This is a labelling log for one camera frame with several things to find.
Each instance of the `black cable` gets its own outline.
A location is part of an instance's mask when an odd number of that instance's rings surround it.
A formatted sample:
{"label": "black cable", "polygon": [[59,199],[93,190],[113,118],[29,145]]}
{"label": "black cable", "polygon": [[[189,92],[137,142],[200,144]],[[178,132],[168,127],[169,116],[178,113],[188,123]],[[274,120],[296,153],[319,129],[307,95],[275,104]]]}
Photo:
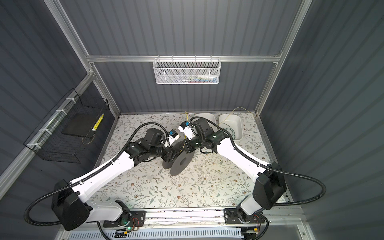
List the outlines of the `black cable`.
{"label": "black cable", "polygon": [[257,240],[257,239],[260,239],[267,231],[268,227],[269,227],[269,221],[268,219],[261,213],[257,213],[256,215],[257,217],[261,217],[262,219],[264,219],[265,221],[265,227],[263,229],[263,231],[261,233],[243,233],[244,235],[244,238],[246,240]]}
{"label": "black cable", "polygon": [[261,214],[261,213],[258,213],[258,215],[261,216],[265,220],[266,225],[265,225],[263,231],[261,233],[257,234],[257,237],[255,239],[253,239],[253,240],[260,239],[265,234],[265,232],[267,231],[267,229],[269,227],[268,219],[263,214]]}
{"label": "black cable", "polygon": [[152,159],[149,159],[149,160],[147,160],[147,161],[141,161],[141,162],[150,162],[150,161],[152,161],[153,159],[155,159],[155,157],[153,157]]}
{"label": "black cable", "polygon": [[157,123],[157,122],[146,122],[146,123],[143,123],[141,124],[138,128],[136,128],[136,130],[131,134],[131,136],[129,137],[128,141],[124,144],[124,146],[121,148],[121,150],[119,151],[119,153],[113,157],[112,161],[108,162],[106,165],[104,165],[103,167],[101,167],[100,169],[98,169],[96,172],[93,172],[91,174],[89,174],[88,176],[86,176],[85,178],[81,179],[80,181],[77,181],[77,182],[74,182],[68,186],[65,186],[65,187],[62,187],[60,189],[57,189],[55,191],[52,191],[50,193],[47,193],[41,197],[39,197],[38,199],[36,199],[35,201],[33,201],[26,209],[25,209],[25,212],[24,212],[24,220],[31,224],[31,225],[35,225],[35,226],[54,226],[54,225],[59,225],[61,224],[60,221],[55,221],[55,222],[39,222],[39,221],[35,221],[33,219],[31,219],[30,217],[30,211],[31,209],[36,205],[38,204],[39,202],[41,202],[42,200],[46,199],[46,198],[49,198],[50,196],[53,196],[59,192],[62,192],[62,191],[65,191],[69,188],[72,188],[74,186],[77,186],[79,185],[81,182],[85,182],[87,181],[88,179],[94,177],[96,174],[98,174],[99,172],[103,171],[104,169],[106,169],[107,167],[109,167],[112,162],[115,162],[120,156],[121,154],[124,152],[124,150],[128,147],[129,143],[132,141],[132,138],[136,135],[136,133],[144,126],[146,125],[150,125],[150,124],[154,124],[154,125],[157,125],[157,126],[160,126],[165,134],[166,134],[166,137],[168,137],[168,132],[167,130],[165,129],[165,127],[163,127],[161,124]]}
{"label": "black cable", "polygon": [[204,154],[210,154],[210,153],[213,153],[213,151],[212,151],[212,152],[203,152],[203,151],[201,151],[201,148],[200,148],[200,152],[201,152],[201,153],[204,153]]}
{"label": "black cable", "polygon": [[255,213],[259,214],[260,212],[264,211],[265,209],[262,207],[259,210],[255,211]]}
{"label": "black cable", "polygon": [[[196,119],[196,118],[202,118],[202,117],[198,117],[198,116],[195,116],[195,117],[192,117],[190,119],[190,121],[192,122],[193,119]],[[257,166],[259,167],[262,167],[266,170],[270,170],[270,171],[273,171],[273,172],[278,172],[278,173],[281,173],[281,174],[284,174],[284,175],[290,175],[290,176],[294,176],[294,177],[298,177],[298,178],[302,178],[302,179],[306,179],[306,180],[309,180],[309,181],[312,181],[312,182],[315,182],[317,183],[318,185],[320,185],[321,187],[321,192],[319,194],[317,194],[316,196],[314,197],[311,197],[311,198],[308,198],[308,199],[305,199],[305,200],[301,200],[301,201],[296,201],[296,202],[281,202],[281,203],[275,203],[274,206],[292,206],[292,205],[301,205],[301,204],[307,204],[307,203],[310,203],[310,202],[313,202],[313,201],[316,201],[318,199],[320,199],[322,196],[324,196],[325,192],[327,191],[327,188],[326,186],[324,185],[324,183],[322,183],[320,180],[314,178],[314,177],[310,177],[310,176],[306,176],[306,175],[302,175],[302,174],[297,174],[297,173],[292,173],[292,172],[286,172],[286,171],[282,171],[282,170],[278,170],[278,169],[274,169],[274,168],[271,168],[269,166],[265,166],[261,163],[259,163],[258,161],[254,160],[253,158],[249,157],[248,155],[246,155],[245,153],[243,153],[236,145],[235,145],[235,142],[233,141],[233,138],[231,136],[231,134],[219,127],[218,125],[216,125],[214,122],[206,119],[209,123],[211,123],[212,125],[214,125],[215,127],[217,127],[217,129],[220,129],[221,131],[225,132],[229,139],[231,140],[231,143],[232,143],[232,146],[234,147],[234,149],[240,153],[240,155],[242,155],[243,157],[245,157],[246,159],[248,159],[249,161],[253,162],[254,164],[256,164]]]}
{"label": "black cable", "polygon": [[106,240],[111,240],[107,235],[105,235],[105,233],[103,232],[103,230],[101,229],[101,225],[100,225],[100,222],[97,221],[97,227],[99,228],[99,231],[101,233],[101,235],[106,239]]}

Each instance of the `yellow wire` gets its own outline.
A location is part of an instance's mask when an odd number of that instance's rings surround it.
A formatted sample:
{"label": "yellow wire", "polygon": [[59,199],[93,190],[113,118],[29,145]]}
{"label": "yellow wire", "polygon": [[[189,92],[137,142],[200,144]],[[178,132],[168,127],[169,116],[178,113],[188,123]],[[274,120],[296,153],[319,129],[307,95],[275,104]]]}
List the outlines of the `yellow wire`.
{"label": "yellow wire", "polygon": [[228,114],[228,116],[227,116],[223,121],[219,122],[218,124],[224,122],[224,121],[229,117],[229,115],[231,115],[231,114],[233,113],[233,111],[235,111],[235,110],[238,109],[238,108],[242,108],[242,109],[244,109],[245,111],[249,112],[251,115],[253,115],[253,113],[251,113],[251,112],[248,111],[247,109],[245,109],[245,108],[243,108],[243,107],[237,107],[237,108],[235,108],[234,110],[232,110],[232,112],[231,112],[230,114]]}
{"label": "yellow wire", "polygon": [[187,113],[187,111],[185,111],[185,115],[187,116],[187,122],[189,121],[189,118],[188,118],[188,113]]}

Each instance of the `gray disc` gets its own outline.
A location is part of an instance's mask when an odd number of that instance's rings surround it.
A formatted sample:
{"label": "gray disc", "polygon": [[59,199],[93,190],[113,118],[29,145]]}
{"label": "gray disc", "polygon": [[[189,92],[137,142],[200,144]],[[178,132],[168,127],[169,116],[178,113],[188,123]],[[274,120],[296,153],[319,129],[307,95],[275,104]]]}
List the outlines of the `gray disc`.
{"label": "gray disc", "polygon": [[166,162],[166,161],[163,161],[163,168],[164,168],[164,169],[171,168],[171,167],[172,167],[172,164],[173,164],[173,162]]}
{"label": "gray disc", "polygon": [[181,173],[191,162],[195,152],[187,153],[183,151],[173,162],[172,167],[170,168],[170,174],[176,176]]}

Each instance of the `green wire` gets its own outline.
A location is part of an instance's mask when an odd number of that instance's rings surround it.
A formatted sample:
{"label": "green wire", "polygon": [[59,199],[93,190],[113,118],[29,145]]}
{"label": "green wire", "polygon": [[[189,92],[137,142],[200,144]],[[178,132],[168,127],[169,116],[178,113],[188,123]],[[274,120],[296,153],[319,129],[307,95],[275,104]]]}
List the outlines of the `green wire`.
{"label": "green wire", "polygon": [[224,128],[224,130],[230,130],[231,131],[230,134],[232,135],[232,138],[235,139],[236,138],[235,130],[233,128],[231,128],[231,126],[229,126],[228,124],[226,124],[226,123],[223,123],[223,124],[228,126],[227,128]]}

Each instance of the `black wire mesh basket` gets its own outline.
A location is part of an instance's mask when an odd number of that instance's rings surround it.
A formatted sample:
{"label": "black wire mesh basket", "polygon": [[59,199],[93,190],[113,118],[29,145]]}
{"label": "black wire mesh basket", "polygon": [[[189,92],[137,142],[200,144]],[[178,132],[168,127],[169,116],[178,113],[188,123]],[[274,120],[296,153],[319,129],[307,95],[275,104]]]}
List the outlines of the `black wire mesh basket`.
{"label": "black wire mesh basket", "polygon": [[65,101],[67,104],[48,122],[39,124],[24,145],[43,160],[80,163],[94,147],[93,140],[109,105],[104,98],[78,94]]}

